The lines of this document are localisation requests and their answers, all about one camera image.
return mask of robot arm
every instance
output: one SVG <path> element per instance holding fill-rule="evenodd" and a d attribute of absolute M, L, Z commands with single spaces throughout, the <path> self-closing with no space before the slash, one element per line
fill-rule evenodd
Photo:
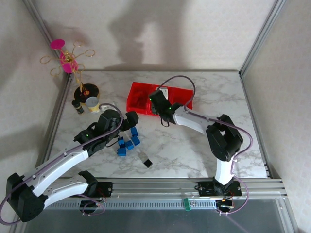
<path fill-rule="evenodd" d="M 128 112 L 126 116 L 127 119 L 123 120 L 118 130 L 96 140 L 96 137 L 116 129 L 121 123 L 121 116 L 117 111 L 106 110 L 98 122 L 79 132 L 58 155 L 23 176 L 17 173 L 11 175 L 7 179 L 6 194 L 10 195 L 7 201 L 21 221 L 32 220 L 47 206 L 61 199 L 78 194 L 92 196 L 97 180 L 88 171 L 82 171 L 61 183 L 57 183 L 56 180 L 73 166 L 103 149 L 111 139 L 118 136 L 120 131 L 126 131 L 138 123 L 136 112 Z M 92 139 L 93 142 L 74 150 Z M 18 185 L 21 185 L 20 188 L 12 191 Z"/>
<path fill-rule="evenodd" d="M 204 116 L 201 113 L 185 109 L 182 104 L 171 103 L 164 97 L 161 90 L 149 96 L 153 107 L 161 117 L 161 121 L 187 126 L 207 136 L 212 153 L 217 158 L 216 175 L 213 177 L 214 190 L 218 196 L 228 193 L 233 183 L 231 174 L 232 157 L 240 150 L 242 136 L 236 129 L 215 123 L 209 119 L 216 117 Z M 220 121 L 233 125 L 230 117 L 222 115 Z"/>

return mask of small bottle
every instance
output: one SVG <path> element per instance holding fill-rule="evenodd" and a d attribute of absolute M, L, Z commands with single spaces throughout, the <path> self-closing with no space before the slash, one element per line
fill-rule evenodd
<path fill-rule="evenodd" d="M 73 107 L 77 110 L 78 114 L 82 114 L 84 112 L 80 102 L 78 100 L 73 100 L 71 102 L 71 104 L 73 105 Z"/>

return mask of red tray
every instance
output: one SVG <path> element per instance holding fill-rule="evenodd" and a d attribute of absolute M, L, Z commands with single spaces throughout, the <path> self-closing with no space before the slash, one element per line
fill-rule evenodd
<path fill-rule="evenodd" d="M 156 91 L 159 85 L 133 82 L 130 93 L 127 97 L 126 110 L 136 111 L 137 113 L 156 116 L 151 112 L 151 101 L 149 95 Z M 181 89 L 177 87 L 163 86 L 168 89 L 169 101 L 171 104 L 185 104 L 193 96 L 193 90 Z M 192 101 L 187 105 L 192 109 Z"/>

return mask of white marble surface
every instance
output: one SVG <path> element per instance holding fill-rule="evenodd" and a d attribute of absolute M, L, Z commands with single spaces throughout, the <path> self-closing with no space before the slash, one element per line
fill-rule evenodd
<path fill-rule="evenodd" d="M 183 74 L 193 79 L 197 93 L 193 109 L 209 116 L 226 114 L 233 122 L 248 130 L 254 145 L 250 151 L 240 156 L 235 173 L 240 177 L 267 177 L 261 153 L 255 136 L 250 114 L 237 72 L 106 72 L 88 71 L 83 73 L 84 83 L 94 83 L 100 89 L 100 102 L 115 103 L 123 113 L 133 81 L 161 84 L 171 76 Z M 191 89 L 190 82 L 177 78 L 168 83 Z M 71 105 L 77 84 L 70 87 L 51 155 L 57 154 L 73 140 L 79 131 L 98 120 L 101 112 L 78 115 Z M 95 177 L 212 177 L 216 171 L 216 158 L 210 151 L 207 138 L 183 126 L 161 126 L 156 116 L 139 114 L 137 125 L 141 143 L 128 151 L 126 157 L 118 157 L 118 144 L 97 152 L 89 159 L 73 167 L 64 176 L 73 176 L 81 170 L 88 170 Z M 242 134 L 246 147 L 249 139 Z M 141 162 L 140 152 L 147 154 L 153 162 L 150 168 Z"/>

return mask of blue block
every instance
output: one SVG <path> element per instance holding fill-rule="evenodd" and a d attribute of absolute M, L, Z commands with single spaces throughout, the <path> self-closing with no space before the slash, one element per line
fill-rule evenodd
<path fill-rule="evenodd" d="M 130 141 L 127 141 L 127 142 L 125 143 L 125 146 L 126 146 L 126 148 L 127 148 L 128 150 L 131 150 L 131 149 L 134 148 L 134 145 L 133 145 L 133 143 L 132 143 L 131 140 L 130 140 Z"/>
<path fill-rule="evenodd" d="M 140 143 L 140 140 L 137 136 L 132 137 L 132 141 L 134 142 L 134 145 L 137 146 Z"/>
<path fill-rule="evenodd" d="M 126 156 L 126 148 L 119 148 L 119 149 L 117 150 L 117 154 L 118 154 L 118 156 L 120 156 L 120 157 Z"/>
<path fill-rule="evenodd" d="M 138 136 L 138 132 L 137 132 L 136 127 L 132 127 L 132 128 L 131 128 L 131 134 L 132 134 L 132 137 Z"/>
<path fill-rule="evenodd" d="M 120 146 L 120 148 L 125 148 L 125 140 L 123 139 L 123 137 L 118 138 L 118 145 Z"/>

